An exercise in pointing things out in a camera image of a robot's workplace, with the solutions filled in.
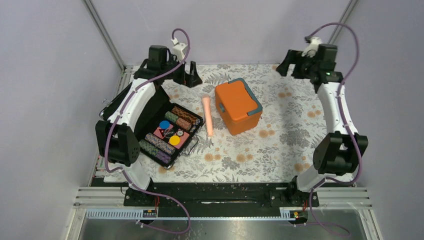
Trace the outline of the orange medicine box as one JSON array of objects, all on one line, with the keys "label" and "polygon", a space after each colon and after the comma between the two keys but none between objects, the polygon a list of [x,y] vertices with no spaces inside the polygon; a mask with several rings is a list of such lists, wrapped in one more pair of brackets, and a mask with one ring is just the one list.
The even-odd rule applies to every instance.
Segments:
[{"label": "orange medicine box", "polygon": [[231,135],[258,125],[263,106],[243,78],[217,85],[214,94],[216,109]]}]

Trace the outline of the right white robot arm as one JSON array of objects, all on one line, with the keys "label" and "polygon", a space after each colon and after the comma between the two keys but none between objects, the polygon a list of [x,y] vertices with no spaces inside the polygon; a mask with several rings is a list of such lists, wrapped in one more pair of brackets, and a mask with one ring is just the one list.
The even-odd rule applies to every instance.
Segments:
[{"label": "right white robot arm", "polygon": [[293,179],[295,187],[287,191],[287,201],[293,206],[301,205],[306,192],[313,192],[325,181],[341,184],[337,176],[355,174],[349,181],[353,184],[363,170],[362,156],[368,147],[368,138],[359,134],[350,117],[345,96],[345,78],[335,70],[338,48],[321,43],[304,51],[290,49],[276,68],[283,77],[293,65],[291,76],[308,79],[321,102],[326,136],[313,152],[313,166]]}]

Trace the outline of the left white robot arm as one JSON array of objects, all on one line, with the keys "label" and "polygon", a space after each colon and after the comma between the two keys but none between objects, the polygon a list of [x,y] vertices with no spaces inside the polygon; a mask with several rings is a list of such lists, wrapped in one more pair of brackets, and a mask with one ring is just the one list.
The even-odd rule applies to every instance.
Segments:
[{"label": "left white robot arm", "polygon": [[185,43],[176,43],[171,49],[152,45],[132,82],[100,112],[95,125],[107,171],[123,172],[144,206],[154,202],[155,192],[149,188],[151,178],[142,159],[151,159],[166,169],[172,167],[197,143],[195,135],[204,124],[201,116],[171,102],[162,86],[166,80],[189,88],[202,83],[194,61],[185,69],[187,49]]}]

